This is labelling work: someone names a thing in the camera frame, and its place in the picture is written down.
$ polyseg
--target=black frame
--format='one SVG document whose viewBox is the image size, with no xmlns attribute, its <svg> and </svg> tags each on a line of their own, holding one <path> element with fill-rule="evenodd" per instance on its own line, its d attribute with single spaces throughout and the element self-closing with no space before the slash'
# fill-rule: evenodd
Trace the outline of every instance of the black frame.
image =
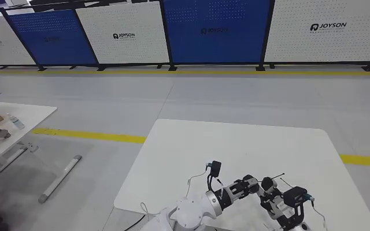
<svg viewBox="0 0 370 231">
<path fill-rule="evenodd" d="M 366 65 L 363 66 L 362 68 L 369 72 L 370 71 L 370 61 L 341 61 L 341 62 L 265 62 L 265 55 L 266 55 L 266 50 L 267 50 L 267 44 L 268 44 L 268 38 L 269 38 L 269 32 L 271 28 L 271 23 L 272 23 L 272 16 L 273 16 L 273 10 L 275 8 L 275 0 L 270 0 L 270 6 L 269 6 L 269 11 L 268 11 L 268 17 L 267 17 L 267 24 L 265 28 L 265 36 L 264 36 L 264 41 L 262 45 L 262 52 L 261 52 L 261 58 L 259 62 L 174 62 L 172 58 L 172 51 L 171 51 L 171 44 L 169 40 L 169 35 L 168 35 L 168 26 L 167 26 L 167 20 L 165 17 L 165 9 L 164 9 L 164 0 L 149 0 L 150 2 L 153 1 L 158 1 L 160 3 L 160 9 L 161 9 L 161 16 L 162 16 L 162 22 L 163 22 L 163 27 L 164 27 L 164 33 L 165 33 L 165 38 L 166 38 L 166 46 L 167 46 L 167 52 L 168 52 L 168 57 L 169 57 L 169 62 L 165 63 L 126 63 L 126 64 L 100 64 L 97 56 L 95 55 L 94 49 L 91 46 L 91 43 L 87 37 L 87 34 L 82 26 L 82 23 L 80 21 L 80 18 L 78 17 L 78 14 L 76 12 L 76 7 L 75 3 L 88 3 L 88 2 L 96 2 L 97 0 L 82 0 L 82 1 L 73 1 L 73 0 L 66 0 L 66 2 L 60 2 L 60 3 L 49 3 L 45 5 L 34 5 L 34 6 L 21 6 L 21 7 L 16 7 L 16 8 L 10 8 L 10 9 L 4 9 L 0 8 L 0 12 L 3 14 L 5 20 L 8 22 L 14 33 L 17 35 L 18 39 L 22 43 L 22 45 L 25 47 L 27 52 L 30 54 L 31 58 L 33 61 L 36 63 L 36 65 L 0 65 L 0 69 L 4 69 L 8 66 L 37 66 L 39 68 L 39 71 L 45 70 L 45 66 L 70 66 L 70 69 L 74 69 L 77 66 L 87 66 L 87 67 L 97 67 L 97 71 L 103 71 L 108 67 L 125 67 L 125 66 L 157 66 L 157 69 L 160 69 L 163 65 L 169 65 L 169 71 L 175 71 L 177 67 L 175 65 L 258 65 L 256 67 L 256 71 L 265 71 L 264 65 L 269 65 L 271 69 L 275 68 L 275 65 Z M 31 50 L 27 47 L 25 42 L 22 40 L 20 34 L 17 32 L 15 29 L 12 21 L 9 18 L 9 15 L 7 14 L 7 10 L 15 10 L 15 9 L 28 9 L 28 8 L 44 8 L 45 6 L 57 6 L 57 5 L 67 5 L 70 6 L 71 9 L 73 10 L 78 23 L 80 24 L 83 35 L 94 55 L 94 59 L 96 61 L 96 64 L 55 64 L 55 65 L 42 65 L 37 62 L 36 58 L 32 54 Z"/>
</svg>

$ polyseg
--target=blue pegboard panel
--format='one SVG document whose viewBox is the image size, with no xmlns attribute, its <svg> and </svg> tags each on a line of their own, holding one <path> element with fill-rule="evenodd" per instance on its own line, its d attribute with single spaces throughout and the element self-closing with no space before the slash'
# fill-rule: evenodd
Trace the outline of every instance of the blue pegboard panel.
<svg viewBox="0 0 370 231">
<path fill-rule="evenodd" d="M 270 0 L 164 0 L 174 62 L 259 62 Z"/>
<path fill-rule="evenodd" d="M 96 63 L 72 10 L 9 17 L 41 65 Z"/>
</svg>

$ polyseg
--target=table leg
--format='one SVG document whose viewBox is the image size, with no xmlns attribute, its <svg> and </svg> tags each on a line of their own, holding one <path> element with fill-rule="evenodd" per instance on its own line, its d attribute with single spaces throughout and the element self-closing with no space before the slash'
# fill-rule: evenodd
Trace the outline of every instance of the table leg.
<svg viewBox="0 0 370 231">
<path fill-rule="evenodd" d="M 54 163 L 43 159 L 39 154 L 40 150 L 37 145 L 30 141 L 24 141 L 23 143 L 28 147 L 29 151 L 34 154 L 38 159 L 43 162 L 53 173 L 57 175 L 57 178 L 51 183 L 51 185 L 44 191 L 44 193 L 39 198 L 39 203 L 43 204 L 49 196 L 53 193 L 53 191 L 58 187 L 58 185 L 62 182 L 62 180 L 67 176 L 67 174 L 73 169 L 73 167 L 77 164 L 79 160 L 82 159 L 81 155 L 76 155 L 67 167 L 64 170 L 61 170 L 57 165 Z"/>
<path fill-rule="evenodd" d="M 0 157 L 0 172 L 3 171 L 10 163 L 12 163 L 15 159 L 17 159 L 24 151 L 27 150 L 26 146 L 22 146 L 19 148 L 10 158 L 5 159 L 3 156 Z"/>
<path fill-rule="evenodd" d="M 45 192 L 40 196 L 39 203 L 43 204 L 51 195 L 51 193 L 58 187 L 60 182 L 64 179 L 64 177 L 67 176 L 67 174 L 73 169 L 73 167 L 77 164 L 79 160 L 82 159 L 82 156 L 76 155 L 72 161 L 67 165 L 67 167 L 64 169 L 63 174 L 56 178 L 53 183 L 45 190 Z"/>
</svg>

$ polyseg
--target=white pegboard panel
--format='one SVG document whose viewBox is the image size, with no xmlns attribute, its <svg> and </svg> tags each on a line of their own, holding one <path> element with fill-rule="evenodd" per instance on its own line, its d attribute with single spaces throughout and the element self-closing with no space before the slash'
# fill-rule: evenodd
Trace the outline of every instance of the white pegboard panel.
<svg viewBox="0 0 370 231">
<path fill-rule="evenodd" d="M 34 65 L 35 62 L 19 41 L 8 22 L 0 17 L 0 65 Z"/>
<path fill-rule="evenodd" d="M 369 9 L 369 0 L 276 0 L 265 61 L 370 61 Z"/>
<path fill-rule="evenodd" d="M 100 64 L 169 62 L 159 2 L 85 8 L 77 13 Z"/>
</svg>

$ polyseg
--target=gray floor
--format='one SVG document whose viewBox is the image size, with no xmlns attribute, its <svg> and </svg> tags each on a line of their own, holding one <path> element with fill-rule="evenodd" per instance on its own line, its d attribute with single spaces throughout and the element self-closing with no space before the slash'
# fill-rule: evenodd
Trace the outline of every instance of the gray floor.
<svg viewBox="0 0 370 231">
<path fill-rule="evenodd" d="M 279 70 L 306 69 L 363 72 L 349 66 Z M 370 155 L 370 79 L 366 75 L 55 75 L 47 71 L 40 76 L 0 74 L 1 102 L 58 107 L 43 128 L 147 136 L 158 118 L 320 128 L 340 154 Z M 31 138 L 46 158 L 60 166 L 76 154 L 83 160 L 43 205 L 37 198 L 55 176 L 42 163 L 25 153 L 2 172 L 0 211 L 12 230 L 122 231 L 140 218 L 113 208 L 140 144 Z M 370 206 L 370 166 L 346 167 Z"/>
</svg>

